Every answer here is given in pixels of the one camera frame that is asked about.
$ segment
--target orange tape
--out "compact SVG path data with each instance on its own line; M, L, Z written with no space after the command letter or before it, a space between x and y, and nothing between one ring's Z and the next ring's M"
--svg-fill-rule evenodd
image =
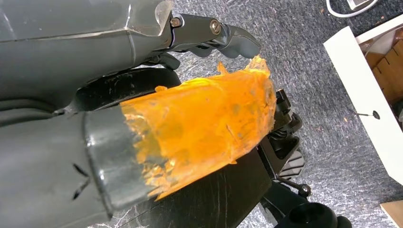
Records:
M235 164L273 128L276 97L266 61L196 78L121 103L137 135L137 162L157 199Z

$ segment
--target white box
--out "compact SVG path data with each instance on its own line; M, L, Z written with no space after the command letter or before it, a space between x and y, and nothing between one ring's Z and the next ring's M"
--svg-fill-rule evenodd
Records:
M403 26L403 15L358 37L346 27L324 43L358 113L377 111L380 119L359 116L389 176L403 185L403 132L359 45Z

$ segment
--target black screw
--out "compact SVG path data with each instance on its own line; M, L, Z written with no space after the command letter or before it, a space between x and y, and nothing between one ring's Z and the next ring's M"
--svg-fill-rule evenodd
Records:
M373 111L373 112L372 112L372 115L369 115L369 114L362 114L362 113L355 113L355 115L373 116L373 117L374 117L375 119L377 119L377 120L380 120L380 119L381 119L380 115L379 115L376 111Z
M277 177L276 179L278 181L280 181L281 183L284 183L284 184L286 184L286 185L288 185L290 187L293 187L293 188L297 189L298 190L298 195L300 195L300 196L302 196L304 198L310 196L311 193L312 193L310 186L307 185L307 184L296 184L296 183L294 183L294 182L292 182L290 180L284 179L282 177Z

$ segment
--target gray plastic housing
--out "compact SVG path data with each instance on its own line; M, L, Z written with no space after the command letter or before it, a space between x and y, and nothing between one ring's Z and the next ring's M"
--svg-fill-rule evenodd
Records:
M77 228L148 199L120 106L0 128L5 228Z

